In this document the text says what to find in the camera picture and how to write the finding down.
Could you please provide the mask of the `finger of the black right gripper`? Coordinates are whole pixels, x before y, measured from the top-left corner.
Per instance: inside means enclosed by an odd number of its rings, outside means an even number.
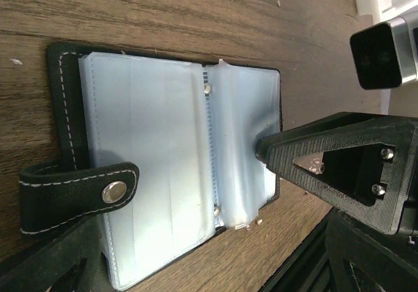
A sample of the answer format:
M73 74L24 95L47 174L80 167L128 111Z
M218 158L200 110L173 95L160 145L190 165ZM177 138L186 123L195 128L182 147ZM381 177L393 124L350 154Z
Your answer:
M417 119L341 112L260 139L267 169L385 235L417 234Z

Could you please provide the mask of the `black leather card holder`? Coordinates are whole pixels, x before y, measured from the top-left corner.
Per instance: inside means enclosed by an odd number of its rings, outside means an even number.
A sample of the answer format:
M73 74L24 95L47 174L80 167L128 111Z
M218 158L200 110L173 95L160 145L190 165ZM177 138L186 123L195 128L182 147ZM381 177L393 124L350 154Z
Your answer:
M282 129L277 69L71 42L46 60L61 157L20 172L22 234L92 218L123 291L278 198L255 156Z

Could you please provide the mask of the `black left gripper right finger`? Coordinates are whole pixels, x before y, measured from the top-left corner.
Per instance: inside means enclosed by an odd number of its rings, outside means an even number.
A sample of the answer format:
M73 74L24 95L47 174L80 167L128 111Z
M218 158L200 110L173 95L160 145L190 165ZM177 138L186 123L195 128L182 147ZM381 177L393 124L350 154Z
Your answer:
M325 245L335 291L417 291L417 248L334 212Z

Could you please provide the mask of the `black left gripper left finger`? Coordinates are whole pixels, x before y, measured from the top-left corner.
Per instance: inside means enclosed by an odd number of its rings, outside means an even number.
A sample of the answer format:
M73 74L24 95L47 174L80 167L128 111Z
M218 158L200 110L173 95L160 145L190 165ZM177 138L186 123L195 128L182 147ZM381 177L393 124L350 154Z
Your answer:
M1 291L90 291L101 258L96 218L84 218L1 261Z

